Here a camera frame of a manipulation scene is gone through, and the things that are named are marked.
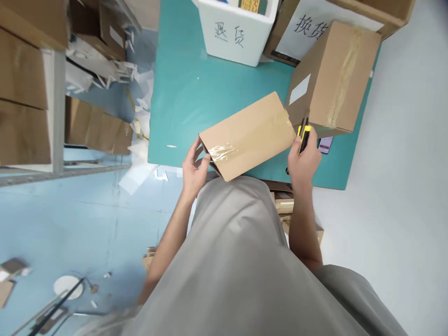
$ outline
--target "person's right hand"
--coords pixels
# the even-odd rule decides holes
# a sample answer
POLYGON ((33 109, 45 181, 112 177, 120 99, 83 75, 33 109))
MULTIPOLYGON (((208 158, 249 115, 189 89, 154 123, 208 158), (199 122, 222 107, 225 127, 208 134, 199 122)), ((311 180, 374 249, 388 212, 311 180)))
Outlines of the person's right hand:
POLYGON ((317 133, 314 127, 311 127, 307 146, 298 155, 301 144, 301 138, 298 136, 295 138, 288 155, 288 171, 294 192, 304 188, 312 189, 313 176, 322 158, 322 153, 317 149, 317 133))

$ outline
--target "taped cardboard box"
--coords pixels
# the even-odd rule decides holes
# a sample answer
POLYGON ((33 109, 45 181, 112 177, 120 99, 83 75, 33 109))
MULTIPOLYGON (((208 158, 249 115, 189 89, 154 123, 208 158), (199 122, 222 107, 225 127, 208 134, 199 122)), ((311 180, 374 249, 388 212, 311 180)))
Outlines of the taped cardboard box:
POLYGON ((70 22, 73 33, 104 57, 126 60, 126 34, 104 5, 99 3, 96 11, 78 0, 70 0, 70 22))
POLYGON ((289 148, 295 134, 273 92, 199 137, 213 160, 210 165, 228 182, 289 148))
POLYGON ((0 26, 37 48, 65 51, 65 1, 0 0, 0 26))
POLYGON ((120 122, 120 128, 118 129, 111 153, 129 155, 130 151, 127 148, 132 143, 133 130, 131 124, 122 120, 120 122))
POLYGON ((47 112, 0 100, 0 166, 48 163, 47 112))
POLYGON ((0 99, 47 109, 39 49, 0 28, 0 99))
POLYGON ((380 40, 334 21, 293 72, 286 99, 293 126, 308 116, 319 138, 351 133, 380 40))
POLYGON ((283 0, 263 54, 296 66, 333 20, 377 31, 382 40, 411 19, 415 0, 283 0))

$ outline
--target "wrist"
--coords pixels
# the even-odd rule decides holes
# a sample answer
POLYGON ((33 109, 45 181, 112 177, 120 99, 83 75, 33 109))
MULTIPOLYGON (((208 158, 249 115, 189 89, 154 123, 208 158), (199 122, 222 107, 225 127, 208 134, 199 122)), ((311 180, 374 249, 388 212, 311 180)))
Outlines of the wrist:
POLYGON ((313 184, 311 181, 292 181, 294 197, 312 196, 313 184))
POLYGON ((187 192, 185 189, 182 189, 181 195, 179 197, 180 205, 192 206, 195 201, 196 195, 193 195, 190 192, 187 192))

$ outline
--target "white paper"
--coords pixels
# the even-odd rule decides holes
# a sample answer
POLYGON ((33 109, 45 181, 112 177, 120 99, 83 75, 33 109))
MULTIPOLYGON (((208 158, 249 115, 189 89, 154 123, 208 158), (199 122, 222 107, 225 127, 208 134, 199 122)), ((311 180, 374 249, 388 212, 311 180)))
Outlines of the white paper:
POLYGON ((333 20, 372 31, 383 27, 383 23, 325 0, 301 0, 275 51, 300 61, 333 20))
POLYGON ((8 272, 0 270, 0 282, 5 281, 8 276, 9 276, 8 272))
POLYGON ((111 34, 111 38, 113 38, 114 41, 120 45, 120 47, 124 48, 123 39, 122 39, 121 36, 115 31, 115 29, 112 28, 112 26, 109 26, 109 33, 111 34))
POLYGON ((289 105, 291 105, 293 102, 307 93, 310 76, 311 74, 309 74, 304 80, 302 80, 299 85, 293 88, 293 90, 291 91, 291 96, 289 97, 289 105))

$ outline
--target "teal table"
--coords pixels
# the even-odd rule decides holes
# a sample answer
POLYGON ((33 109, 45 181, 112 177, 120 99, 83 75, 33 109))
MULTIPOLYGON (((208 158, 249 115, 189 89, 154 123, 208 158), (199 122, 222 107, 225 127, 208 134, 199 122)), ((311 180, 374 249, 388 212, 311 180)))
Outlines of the teal table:
MULTIPOLYGON (((199 13, 191 0, 161 1, 148 162, 181 167, 198 133, 277 91, 285 103, 293 67, 279 62, 253 68, 209 56, 199 13)), ((372 79, 355 129, 334 138, 313 179, 317 187, 344 190, 372 79)), ((287 153, 278 154, 246 175, 291 182, 287 153)))

